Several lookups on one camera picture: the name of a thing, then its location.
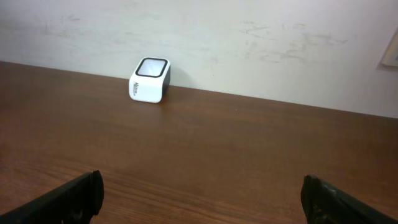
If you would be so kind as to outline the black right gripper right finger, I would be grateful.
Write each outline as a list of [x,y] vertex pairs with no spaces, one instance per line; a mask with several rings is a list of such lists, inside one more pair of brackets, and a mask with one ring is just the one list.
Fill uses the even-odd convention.
[[314,175],[304,177],[300,199],[308,224],[397,224],[397,220]]

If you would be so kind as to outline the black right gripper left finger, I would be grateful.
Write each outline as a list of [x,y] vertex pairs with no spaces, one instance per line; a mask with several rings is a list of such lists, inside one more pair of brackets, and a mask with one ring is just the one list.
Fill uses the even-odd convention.
[[103,200],[103,178],[95,170],[1,215],[1,223],[89,224],[99,214]]

